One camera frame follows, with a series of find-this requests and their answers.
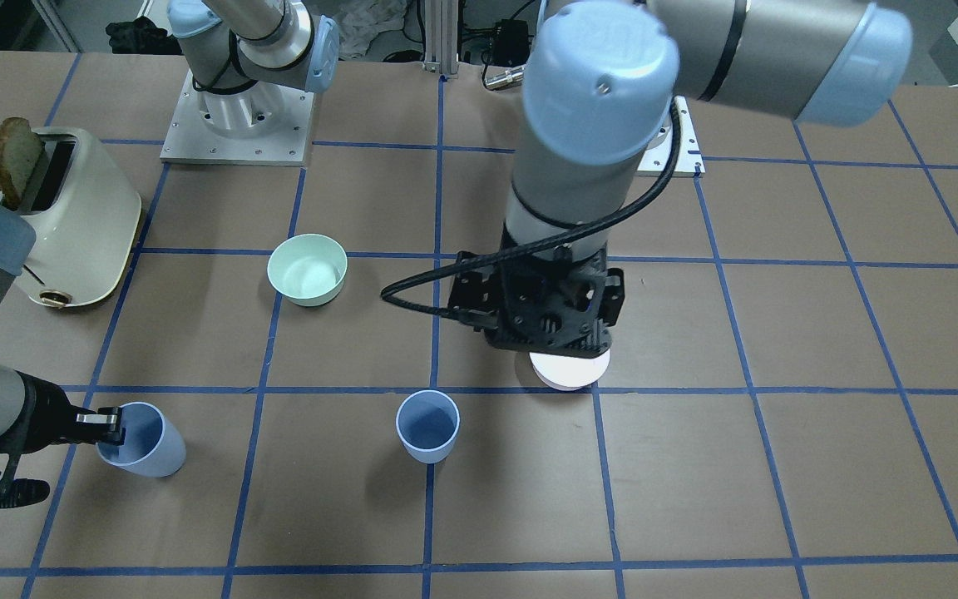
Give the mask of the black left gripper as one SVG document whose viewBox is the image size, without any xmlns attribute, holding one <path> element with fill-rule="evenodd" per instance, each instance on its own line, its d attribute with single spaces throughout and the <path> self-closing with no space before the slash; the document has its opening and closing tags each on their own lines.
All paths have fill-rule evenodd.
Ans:
<svg viewBox="0 0 958 599">
<path fill-rule="evenodd" d="M 453 277 L 447 306 L 495 349 L 597 358 L 612 345 L 624 272 L 607 250 L 579 262 L 525 257 Z"/>
</svg>

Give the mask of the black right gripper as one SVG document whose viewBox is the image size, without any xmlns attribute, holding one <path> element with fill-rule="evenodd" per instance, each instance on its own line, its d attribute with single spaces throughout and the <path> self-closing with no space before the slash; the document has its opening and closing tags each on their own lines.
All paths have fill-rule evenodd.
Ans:
<svg viewBox="0 0 958 599">
<path fill-rule="evenodd" d="M 123 408 L 80 409 L 56 384 L 22 375 L 22 412 L 0 433 L 0 509 L 31 507 L 49 497 L 42 480 L 16 478 L 22 455 L 53 444 L 104 443 L 119 447 L 126 440 Z"/>
</svg>

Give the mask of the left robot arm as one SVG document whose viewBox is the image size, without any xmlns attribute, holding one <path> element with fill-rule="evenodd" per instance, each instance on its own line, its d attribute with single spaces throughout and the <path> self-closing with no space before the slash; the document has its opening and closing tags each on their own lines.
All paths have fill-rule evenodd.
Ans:
<svg viewBox="0 0 958 599">
<path fill-rule="evenodd" d="M 575 1 L 522 79 L 501 260 L 460 253 L 447 317 L 498 349 L 595 358 L 626 299 L 610 220 L 676 97 L 858 126 L 904 75 L 913 31 L 870 1 Z"/>
</svg>

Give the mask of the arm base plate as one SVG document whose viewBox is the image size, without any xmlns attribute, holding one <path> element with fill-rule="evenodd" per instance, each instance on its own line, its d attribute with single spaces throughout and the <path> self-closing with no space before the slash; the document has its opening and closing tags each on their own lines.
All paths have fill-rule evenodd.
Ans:
<svg viewBox="0 0 958 599">
<path fill-rule="evenodd" d="M 184 83 L 160 151 L 171 164 L 304 167 L 312 145 L 316 92 L 258 82 L 234 95 Z"/>
<path fill-rule="evenodd" d="M 687 98 L 676 96 L 674 114 L 665 117 L 663 124 L 649 142 L 636 166 L 636 175 L 658 177 L 665 167 L 674 163 L 675 177 L 699 177 L 706 174 L 706 166 Z"/>
</svg>

